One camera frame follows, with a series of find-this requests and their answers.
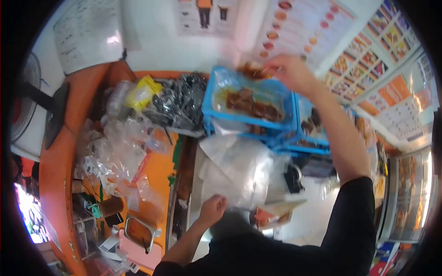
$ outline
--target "glass display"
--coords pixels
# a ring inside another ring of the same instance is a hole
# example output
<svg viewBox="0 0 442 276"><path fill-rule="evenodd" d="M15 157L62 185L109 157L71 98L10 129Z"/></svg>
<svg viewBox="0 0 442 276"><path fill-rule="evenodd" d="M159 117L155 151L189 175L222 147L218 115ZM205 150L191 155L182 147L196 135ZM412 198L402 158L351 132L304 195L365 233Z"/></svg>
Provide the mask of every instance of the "glass display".
<svg viewBox="0 0 442 276"><path fill-rule="evenodd" d="M429 149L398 159L399 187L394 224L389 239L418 241L425 224L432 188Z"/></svg>

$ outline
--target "pink cutting board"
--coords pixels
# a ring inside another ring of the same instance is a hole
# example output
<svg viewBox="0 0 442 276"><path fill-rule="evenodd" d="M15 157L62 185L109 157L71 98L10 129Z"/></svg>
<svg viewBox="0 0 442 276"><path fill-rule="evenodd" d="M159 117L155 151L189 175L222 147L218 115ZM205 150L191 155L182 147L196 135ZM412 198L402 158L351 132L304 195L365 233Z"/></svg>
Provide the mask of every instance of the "pink cutting board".
<svg viewBox="0 0 442 276"><path fill-rule="evenodd" d="M119 231L118 236L121 240L120 250L126 252L132 262L151 270L154 270L160 263L163 257L163 249L160 245L152 244L152 250L150 250L149 254L146 254L143 248L126 238L123 229Z"/></svg>

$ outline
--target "orange sign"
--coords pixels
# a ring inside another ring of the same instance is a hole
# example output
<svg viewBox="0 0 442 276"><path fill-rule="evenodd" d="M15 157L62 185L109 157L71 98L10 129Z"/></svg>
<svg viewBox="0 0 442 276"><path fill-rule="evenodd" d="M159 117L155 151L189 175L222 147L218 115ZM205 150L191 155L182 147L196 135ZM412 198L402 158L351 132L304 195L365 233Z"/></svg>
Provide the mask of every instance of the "orange sign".
<svg viewBox="0 0 442 276"><path fill-rule="evenodd" d="M386 86L379 89L379 95L385 99L389 106L393 106L410 97L407 83L402 75L398 75Z"/></svg>
<svg viewBox="0 0 442 276"><path fill-rule="evenodd" d="M374 107L371 103L368 101L362 101L358 104L362 109L368 112L371 116L375 117L379 114L379 110L377 110L376 107Z"/></svg>

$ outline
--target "fan base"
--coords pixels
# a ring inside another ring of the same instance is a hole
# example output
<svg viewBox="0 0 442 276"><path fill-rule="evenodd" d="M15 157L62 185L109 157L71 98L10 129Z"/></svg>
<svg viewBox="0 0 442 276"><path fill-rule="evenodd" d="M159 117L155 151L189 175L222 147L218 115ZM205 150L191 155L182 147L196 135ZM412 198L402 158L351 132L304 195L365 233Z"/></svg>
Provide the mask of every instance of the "fan base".
<svg viewBox="0 0 442 276"><path fill-rule="evenodd" d="M66 103L69 95L69 82L62 84L60 88L55 91L53 98L53 106L46 114L46 127L44 135L45 149L49 149L56 137L61 131L65 123Z"/></svg>

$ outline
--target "person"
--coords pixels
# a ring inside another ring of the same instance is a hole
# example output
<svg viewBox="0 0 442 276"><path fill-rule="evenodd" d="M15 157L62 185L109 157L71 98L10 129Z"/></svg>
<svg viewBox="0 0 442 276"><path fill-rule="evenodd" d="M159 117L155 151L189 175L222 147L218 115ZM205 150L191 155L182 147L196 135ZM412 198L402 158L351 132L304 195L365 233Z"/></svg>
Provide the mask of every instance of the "person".
<svg viewBox="0 0 442 276"><path fill-rule="evenodd" d="M226 198L203 203L200 217L164 255L161 275L368 275L376 242L374 196L365 145L334 95L298 56L278 55L266 71L316 106L330 142L341 188L321 246L296 246L257 231L212 240L209 253L191 263L203 233L217 224Z"/></svg>
<svg viewBox="0 0 442 276"><path fill-rule="evenodd" d="M196 0L198 8L201 29L208 29L210 25L210 10L213 6L213 0Z"/></svg>

